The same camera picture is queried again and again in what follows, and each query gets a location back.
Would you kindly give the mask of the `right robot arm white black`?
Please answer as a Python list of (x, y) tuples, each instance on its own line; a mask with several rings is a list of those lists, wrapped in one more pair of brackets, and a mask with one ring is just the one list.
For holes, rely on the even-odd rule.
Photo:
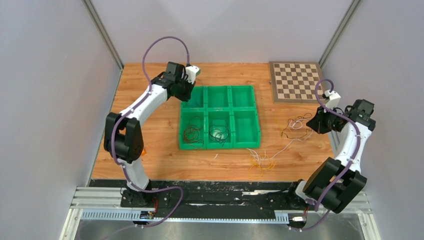
[(365, 99), (357, 99), (342, 114), (317, 108), (306, 125), (318, 134), (338, 132), (341, 140), (335, 156), (328, 157), (308, 180), (290, 185), (284, 199), (290, 208), (323, 205), (338, 214), (365, 187), (367, 178), (360, 164), (365, 143), (376, 127), (373, 112), (374, 104)]

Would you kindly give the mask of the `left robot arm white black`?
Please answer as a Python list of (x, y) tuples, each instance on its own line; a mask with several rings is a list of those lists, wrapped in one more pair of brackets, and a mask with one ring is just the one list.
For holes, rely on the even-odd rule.
[(103, 147), (122, 168), (126, 185), (136, 191), (133, 200), (140, 207), (147, 207), (153, 201), (153, 193), (148, 189), (150, 179), (142, 163), (142, 126), (169, 98), (189, 101), (200, 73), (198, 66), (168, 62), (165, 71), (149, 80), (147, 89), (135, 102), (106, 117)]

